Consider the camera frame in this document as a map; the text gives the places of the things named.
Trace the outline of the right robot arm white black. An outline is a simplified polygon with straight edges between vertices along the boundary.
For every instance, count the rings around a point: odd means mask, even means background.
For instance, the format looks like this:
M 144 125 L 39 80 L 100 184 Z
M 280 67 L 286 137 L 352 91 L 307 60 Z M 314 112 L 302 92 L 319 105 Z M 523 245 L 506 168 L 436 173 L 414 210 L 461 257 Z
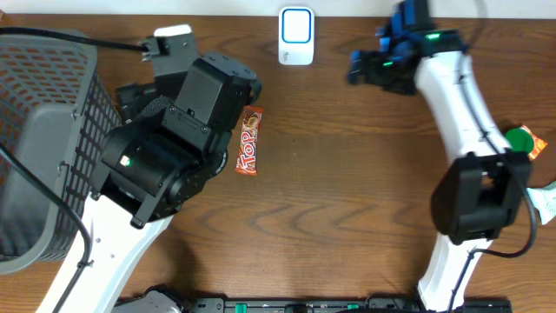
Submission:
M 431 195 L 437 231 L 414 305 L 419 312 L 463 312 L 465 289 L 492 243 L 521 205 L 532 164 L 494 122 L 473 73 L 472 40 L 440 29 L 421 0 L 399 2 L 378 33 L 378 50 L 357 50 L 347 80 L 403 96 L 422 95 L 434 117 L 448 168 Z

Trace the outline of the white jar green lid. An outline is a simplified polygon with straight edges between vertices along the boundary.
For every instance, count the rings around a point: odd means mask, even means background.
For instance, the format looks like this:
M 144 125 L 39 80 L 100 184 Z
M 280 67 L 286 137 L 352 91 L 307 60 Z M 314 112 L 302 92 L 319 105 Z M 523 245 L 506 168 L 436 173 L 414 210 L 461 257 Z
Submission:
M 531 153 L 534 148 L 534 139 L 531 134 L 522 128 L 510 129 L 505 134 L 506 140 L 514 151 Z

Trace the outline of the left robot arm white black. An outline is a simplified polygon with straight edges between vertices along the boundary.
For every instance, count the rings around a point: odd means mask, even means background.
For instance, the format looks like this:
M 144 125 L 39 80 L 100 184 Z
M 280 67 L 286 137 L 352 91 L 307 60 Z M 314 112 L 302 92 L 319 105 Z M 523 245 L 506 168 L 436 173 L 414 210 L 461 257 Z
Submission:
M 72 244 L 42 312 L 109 312 L 138 261 L 183 204 L 228 161 L 257 75 L 217 52 L 200 53 L 188 25 L 143 41 L 154 80 L 116 91 L 122 125 L 103 140 L 90 173 L 84 237 Z

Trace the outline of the chocolate bar wrapper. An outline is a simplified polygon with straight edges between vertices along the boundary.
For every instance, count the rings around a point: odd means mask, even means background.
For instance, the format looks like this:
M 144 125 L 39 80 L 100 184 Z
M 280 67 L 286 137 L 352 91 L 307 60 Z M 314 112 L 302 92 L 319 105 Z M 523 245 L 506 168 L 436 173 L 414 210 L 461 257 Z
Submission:
M 264 109 L 246 106 L 243 112 L 240 147 L 235 171 L 249 176 L 257 175 L 257 142 Z

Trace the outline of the orange tissue pack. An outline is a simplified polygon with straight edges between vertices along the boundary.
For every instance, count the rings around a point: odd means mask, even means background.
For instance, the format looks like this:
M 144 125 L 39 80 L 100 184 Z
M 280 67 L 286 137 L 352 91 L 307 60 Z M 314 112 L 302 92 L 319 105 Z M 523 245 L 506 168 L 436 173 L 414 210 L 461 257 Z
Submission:
M 528 127 L 521 125 L 520 129 L 525 132 L 525 152 L 532 161 L 536 159 L 542 150 L 547 146 L 547 142 L 537 137 Z

